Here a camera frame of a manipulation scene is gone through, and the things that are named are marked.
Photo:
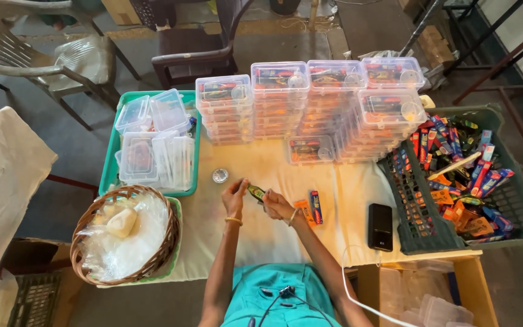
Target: white charging cable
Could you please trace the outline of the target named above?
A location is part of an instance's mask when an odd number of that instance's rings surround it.
[[[352,301],[353,303],[355,303],[356,305],[358,305],[359,307],[361,307],[363,309],[366,309],[366,310],[369,310],[373,314],[375,314],[377,316],[380,316],[381,318],[385,318],[386,320],[388,320],[388,321],[390,321],[392,323],[396,323],[396,324],[401,325],[403,327],[417,327],[417,326],[412,325],[412,324],[410,324],[408,322],[400,321],[400,320],[395,319],[393,317],[387,316],[387,315],[385,315],[385,314],[383,314],[383,313],[381,313],[381,312],[379,312],[379,311],[377,311],[377,310],[375,310],[375,309],[373,309],[373,308],[371,308],[371,307],[369,307],[369,306],[367,306],[365,304],[362,304],[359,301],[357,301],[357,300],[355,300],[355,299],[350,297],[350,293],[348,292],[348,288],[346,287],[346,276],[344,274],[344,262],[345,262],[344,258],[345,258],[345,255],[346,255],[346,250],[348,248],[350,248],[351,246],[347,246],[344,249],[344,252],[342,253],[342,262],[341,262],[341,265],[340,265],[342,267],[342,281],[344,282],[344,290],[346,292],[346,296],[348,296],[348,299],[350,301]]]

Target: plastic bag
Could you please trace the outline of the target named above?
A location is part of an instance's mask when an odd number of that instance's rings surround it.
[[[120,238],[108,232],[106,224],[125,208],[134,208],[137,219],[130,234]],[[138,194],[117,203],[105,204],[80,235],[83,268],[100,281],[122,279],[134,274],[158,251],[166,235],[169,212],[165,203],[152,193]]]

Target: concrete floor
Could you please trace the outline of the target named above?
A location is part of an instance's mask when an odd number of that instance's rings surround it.
[[[396,13],[396,0],[383,0]],[[364,6],[346,6],[353,11],[357,20],[371,19]],[[389,31],[404,28],[406,17],[386,19]],[[203,24],[203,28],[215,30],[215,24]],[[235,42],[235,58],[240,71],[247,73],[249,65],[258,61],[287,61],[334,58],[343,59],[349,44],[342,29],[337,28],[338,18],[333,23],[322,24],[321,33],[304,33],[305,27],[289,20],[244,21],[238,28]],[[34,31],[34,26],[23,26]],[[110,34],[117,45],[143,77],[135,81],[124,66],[117,63],[116,87],[121,92],[158,90],[160,85],[150,64],[156,47],[155,34],[142,28],[132,28]],[[371,35],[368,25],[355,29],[348,38],[354,49],[375,48],[373,42],[381,42]],[[27,41],[35,48],[50,51],[55,45],[77,35],[52,35],[35,33]],[[402,44],[391,44],[400,48]],[[469,73],[456,73],[450,77],[450,85],[433,93],[438,105],[449,106],[473,77]],[[6,94],[0,91],[0,108],[10,105],[31,128],[59,154],[52,173],[82,182],[98,184],[114,113],[95,98],[84,94],[72,95],[66,101],[88,122],[94,131],[87,132],[68,116],[55,102],[38,88],[22,78],[0,76],[0,82],[11,89]],[[464,105],[499,102],[492,94],[472,94]],[[516,159],[523,164],[523,143],[513,124],[506,125],[504,139]],[[87,190],[45,181],[33,197],[24,223],[17,236],[41,237],[69,242],[71,231],[81,213],[89,206],[92,195]],[[488,287],[494,302],[500,326],[523,326],[523,247],[485,251],[481,257]],[[70,327],[130,325],[143,326],[196,326],[200,315],[204,280],[117,287],[101,290],[85,285],[80,292],[76,309],[67,325]]]

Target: soap bar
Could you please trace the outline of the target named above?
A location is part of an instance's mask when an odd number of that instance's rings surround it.
[[[126,208],[112,217],[106,227],[111,234],[125,238],[133,229],[135,221],[137,221],[137,212],[132,208]]]

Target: person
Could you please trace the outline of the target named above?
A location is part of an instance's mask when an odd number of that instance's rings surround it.
[[[265,212],[294,228],[312,264],[234,266],[239,228],[247,223],[242,209],[248,184],[242,178],[222,192],[228,218],[205,286],[199,327],[340,327],[334,309],[345,326],[373,327],[348,299],[340,265],[303,214],[271,189],[263,196]],[[356,300],[354,290],[348,292]]]

